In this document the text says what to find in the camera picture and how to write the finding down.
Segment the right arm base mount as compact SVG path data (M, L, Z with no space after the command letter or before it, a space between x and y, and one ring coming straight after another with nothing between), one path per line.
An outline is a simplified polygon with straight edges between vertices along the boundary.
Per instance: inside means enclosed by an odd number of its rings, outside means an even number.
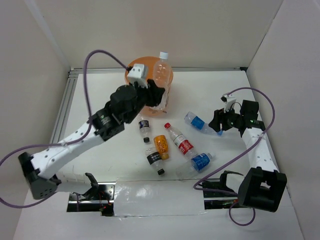
M244 175L238 172L225 170L217 179L209 179L202 181L198 187L202 190L204 198L204 209L214 210L214 209L227 209L232 204L238 202L237 194L234 190L227 187L227 178L232 177L243 177Z

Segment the clear bottle black label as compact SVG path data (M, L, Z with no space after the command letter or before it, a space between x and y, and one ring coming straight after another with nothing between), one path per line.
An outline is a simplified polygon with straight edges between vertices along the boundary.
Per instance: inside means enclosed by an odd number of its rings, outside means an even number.
M159 176L165 174L163 160L160 153L155 147L150 147L145 150L146 159L149 165L157 172Z

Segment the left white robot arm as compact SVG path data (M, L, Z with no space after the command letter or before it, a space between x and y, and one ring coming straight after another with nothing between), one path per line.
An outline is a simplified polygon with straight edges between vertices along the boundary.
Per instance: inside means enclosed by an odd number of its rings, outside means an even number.
M61 168L84 152L103 144L125 129L145 107L158 106L165 89L152 79L145 85L122 85L111 94L104 108L89 117L78 130L57 146L18 156L23 175L35 200L43 200L56 192L71 192L87 200L97 197L100 187L91 173L64 173Z

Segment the crushed bottle blue label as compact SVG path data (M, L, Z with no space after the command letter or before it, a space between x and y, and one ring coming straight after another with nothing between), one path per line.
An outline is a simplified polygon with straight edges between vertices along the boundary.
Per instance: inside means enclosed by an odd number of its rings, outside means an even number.
M223 134L223 130L216 132L209 124L199 118L196 114L189 111L184 117L185 123L195 128L197 131L206 134L206 135L218 135L221 136Z

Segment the orange juice bottle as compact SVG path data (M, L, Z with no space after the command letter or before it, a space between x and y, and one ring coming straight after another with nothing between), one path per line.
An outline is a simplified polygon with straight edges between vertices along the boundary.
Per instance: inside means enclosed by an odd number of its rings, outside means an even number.
M157 135L153 139L156 150L159 152L162 160L169 159L169 145L165 135Z

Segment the clear bottle dark blue label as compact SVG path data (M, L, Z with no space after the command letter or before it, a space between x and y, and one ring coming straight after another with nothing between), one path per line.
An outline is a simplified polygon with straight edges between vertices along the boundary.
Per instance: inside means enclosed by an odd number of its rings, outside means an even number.
M151 127L149 120L142 116L141 114L138 115L138 127L139 133L142 137L142 140L145 144L150 144L151 142Z

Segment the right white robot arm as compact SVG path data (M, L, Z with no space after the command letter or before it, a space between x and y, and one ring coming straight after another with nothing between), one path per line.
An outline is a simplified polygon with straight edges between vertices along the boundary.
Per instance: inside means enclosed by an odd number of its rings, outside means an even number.
M225 106L214 111L210 128L227 131L235 128L248 150L249 171L243 175L224 171L218 190L223 196L237 194L241 207L276 212L287 184L287 177L274 164L265 139L265 124L258 120L259 103L243 100L239 113L234 110L236 98L223 96Z

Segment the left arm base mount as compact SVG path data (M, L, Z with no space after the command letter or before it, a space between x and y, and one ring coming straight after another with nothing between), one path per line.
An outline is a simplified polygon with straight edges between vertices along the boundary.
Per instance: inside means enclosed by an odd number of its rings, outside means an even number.
M99 212L101 216L113 217L115 182L98 182L91 173L85 173L90 189L84 194L69 194L66 211L68 213Z

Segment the clear bottle white cap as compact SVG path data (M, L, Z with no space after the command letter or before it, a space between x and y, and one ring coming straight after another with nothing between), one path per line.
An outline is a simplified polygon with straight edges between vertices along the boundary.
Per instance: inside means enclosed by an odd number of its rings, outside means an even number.
M160 88L165 88L165 93L162 96L160 105L152 107L153 111L163 111L167 105L169 82L171 75L171 66L168 63L169 54L168 52L160 52L159 60L153 66L152 79L155 84Z

